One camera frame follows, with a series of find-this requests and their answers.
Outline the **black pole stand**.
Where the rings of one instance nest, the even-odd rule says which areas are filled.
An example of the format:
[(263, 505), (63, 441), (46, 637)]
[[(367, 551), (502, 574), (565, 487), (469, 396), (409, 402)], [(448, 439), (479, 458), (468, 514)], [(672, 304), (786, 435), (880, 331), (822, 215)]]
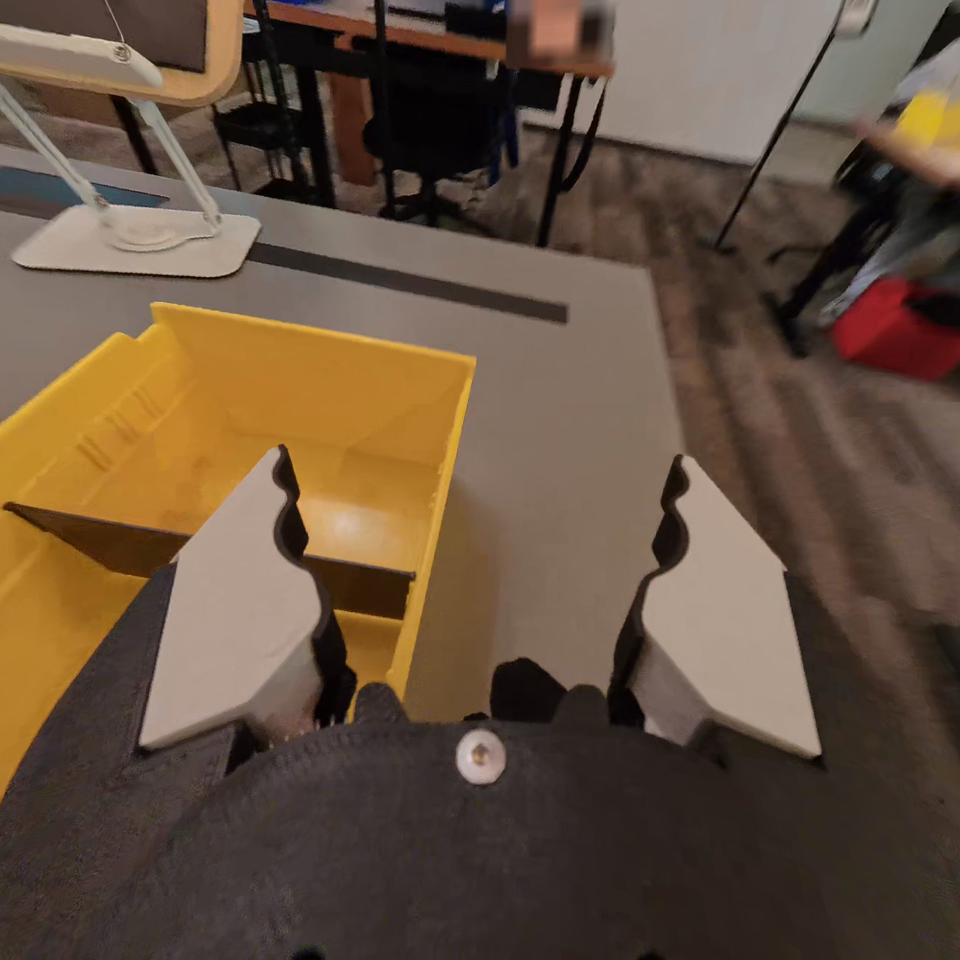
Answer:
[(758, 180), (770, 162), (774, 151), (783, 139), (799, 102), (801, 102), (806, 94), (811, 81), (822, 65), (831, 46), (839, 38), (854, 39), (862, 36), (869, 29), (877, 6), (877, 1), (841, 1), (839, 3), (833, 23), (819, 51), (804, 75), (797, 92), (792, 97), (784, 113), (778, 119), (761, 155), (753, 165), (746, 183), (739, 192), (731, 209), (726, 214), (726, 219), (714, 234), (702, 237), (701, 244), (706, 250), (723, 256), (729, 256), (736, 251), (735, 245), (733, 245), (728, 238), (749, 197), (754, 191)]

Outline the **black bin divider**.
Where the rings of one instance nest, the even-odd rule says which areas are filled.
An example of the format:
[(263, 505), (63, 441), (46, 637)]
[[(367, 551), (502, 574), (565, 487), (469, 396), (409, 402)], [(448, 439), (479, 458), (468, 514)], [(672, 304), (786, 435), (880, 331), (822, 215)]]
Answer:
[[(7, 501), (4, 511), (51, 534), (115, 573), (146, 578), (174, 561), (190, 536), (77, 513)], [(401, 620), (416, 573), (341, 558), (304, 554), (336, 610)]]

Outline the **black tape strip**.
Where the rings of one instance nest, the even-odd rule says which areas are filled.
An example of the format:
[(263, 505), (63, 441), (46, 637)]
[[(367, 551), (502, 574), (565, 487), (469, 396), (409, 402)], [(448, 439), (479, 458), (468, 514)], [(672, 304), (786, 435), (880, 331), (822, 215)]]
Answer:
[(405, 270), (371, 266), (285, 246), (254, 243), (246, 261), (554, 325), (563, 326), (569, 322), (569, 306), (565, 303), (491, 290)]

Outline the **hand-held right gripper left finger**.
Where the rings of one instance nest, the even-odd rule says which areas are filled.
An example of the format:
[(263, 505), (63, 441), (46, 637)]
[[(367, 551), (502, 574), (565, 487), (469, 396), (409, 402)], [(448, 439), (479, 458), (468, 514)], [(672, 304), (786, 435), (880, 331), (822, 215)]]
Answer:
[(143, 749), (233, 722), (276, 745), (345, 721), (356, 673), (306, 565), (299, 497), (287, 447), (273, 447), (176, 554)]

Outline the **black office chair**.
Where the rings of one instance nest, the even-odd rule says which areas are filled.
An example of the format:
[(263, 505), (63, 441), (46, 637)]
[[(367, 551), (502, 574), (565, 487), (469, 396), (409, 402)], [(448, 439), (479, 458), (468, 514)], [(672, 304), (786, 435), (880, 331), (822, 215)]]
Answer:
[(418, 177), (416, 193), (395, 196), (378, 214), (397, 222), (422, 219), (438, 227), (443, 219), (469, 232), (496, 237), (455, 201), (439, 191), (441, 182), (489, 171), (506, 146), (506, 120), (515, 107), (517, 72), (504, 63), (388, 42), (379, 54), (375, 42), (354, 41), (370, 51), (386, 74), (369, 80), (372, 115), (362, 137), (380, 162), (385, 187), (397, 173)]

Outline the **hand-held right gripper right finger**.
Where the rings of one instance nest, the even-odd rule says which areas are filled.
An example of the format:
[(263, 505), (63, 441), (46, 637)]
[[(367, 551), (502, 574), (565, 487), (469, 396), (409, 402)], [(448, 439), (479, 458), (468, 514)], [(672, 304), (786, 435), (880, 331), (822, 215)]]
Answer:
[(618, 636), (610, 721), (693, 747), (717, 729), (816, 760), (786, 567), (692, 457), (661, 494), (654, 570)]

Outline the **yellow plastic bin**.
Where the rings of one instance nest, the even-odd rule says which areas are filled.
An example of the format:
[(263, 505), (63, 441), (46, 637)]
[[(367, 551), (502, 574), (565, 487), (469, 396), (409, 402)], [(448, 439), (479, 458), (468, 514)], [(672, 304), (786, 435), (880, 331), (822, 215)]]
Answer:
[(334, 598), (358, 684), (406, 707), (476, 359), (154, 303), (2, 422), (2, 506), (195, 533), (289, 451), (308, 551), (401, 571), (389, 612)]

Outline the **small yellow bin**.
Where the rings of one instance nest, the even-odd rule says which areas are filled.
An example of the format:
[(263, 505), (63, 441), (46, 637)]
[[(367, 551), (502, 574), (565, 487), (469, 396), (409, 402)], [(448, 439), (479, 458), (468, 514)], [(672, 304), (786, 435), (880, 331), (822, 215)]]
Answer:
[(894, 131), (918, 149), (958, 147), (958, 93), (942, 89), (918, 91), (899, 115)]

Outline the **blue tape strip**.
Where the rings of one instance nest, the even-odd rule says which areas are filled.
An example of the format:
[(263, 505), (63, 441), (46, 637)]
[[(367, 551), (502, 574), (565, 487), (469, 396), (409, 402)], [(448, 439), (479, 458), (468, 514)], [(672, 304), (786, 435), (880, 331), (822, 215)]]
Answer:
[[(170, 198), (123, 187), (94, 183), (95, 189), (114, 206), (159, 209), (169, 204)], [(1, 168), (1, 197), (8, 206), (63, 209), (78, 206), (80, 198), (54, 174), (44, 174), (16, 167)]]

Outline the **red plastic bin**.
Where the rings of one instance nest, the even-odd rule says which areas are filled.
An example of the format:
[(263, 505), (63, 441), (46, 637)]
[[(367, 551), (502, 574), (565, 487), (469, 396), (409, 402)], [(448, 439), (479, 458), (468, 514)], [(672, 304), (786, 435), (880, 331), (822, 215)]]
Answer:
[(847, 362), (936, 382), (958, 369), (959, 296), (882, 278), (834, 322), (829, 339)]

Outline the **white monitor stand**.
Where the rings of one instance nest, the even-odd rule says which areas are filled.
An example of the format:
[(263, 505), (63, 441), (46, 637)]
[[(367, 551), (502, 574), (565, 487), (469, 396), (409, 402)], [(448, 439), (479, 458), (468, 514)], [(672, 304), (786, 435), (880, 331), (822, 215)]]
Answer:
[(28, 110), (1, 88), (2, 114), (55, 170), (79, 204), (46, 222), (12, 253), (38, 271), (221, 279), (244, 263), (261, 230), (257, 218), (225, 214), (199, 178), (159, 104), (184, 106), (173, 73), (124, 38), (101, 39), (2, 25), (2, 75), (116, 95), (153, 130), (195, 202), (195, 209), (110, 203), (54, 145)]

